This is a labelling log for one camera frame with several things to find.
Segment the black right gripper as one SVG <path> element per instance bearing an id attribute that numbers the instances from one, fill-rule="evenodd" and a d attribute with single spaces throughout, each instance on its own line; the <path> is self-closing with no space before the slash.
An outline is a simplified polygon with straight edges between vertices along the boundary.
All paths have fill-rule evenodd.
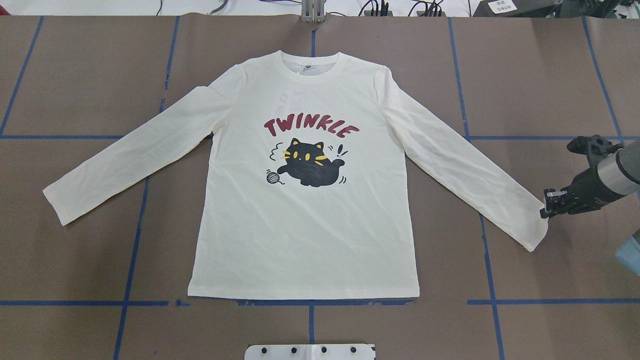
<path id="1" fill-rule="evenodd" d="M 539 210 L 542 219 L 561 214 L 582 214 L 599 210 L 617 200 L 617 194 L 601 182 L 597 172 L 587 169 L 576 175 L 569 186 L 560 190 L 544 189 L 544 207 Z"/>

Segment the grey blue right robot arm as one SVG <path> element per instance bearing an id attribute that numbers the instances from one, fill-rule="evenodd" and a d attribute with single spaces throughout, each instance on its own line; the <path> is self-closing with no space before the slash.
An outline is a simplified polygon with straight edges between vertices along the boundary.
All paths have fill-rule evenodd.
<path id="1" fill-rule="evenodd" d="M 576 175 L 568 186 L 544 189 L 544 207 L 539 210 L 542 219 L 600 210 L 639 191 L 639 141 L 614 144 L 596 134 L 575 137 L 566 148 L 585 155 L 589 168 Z"/>

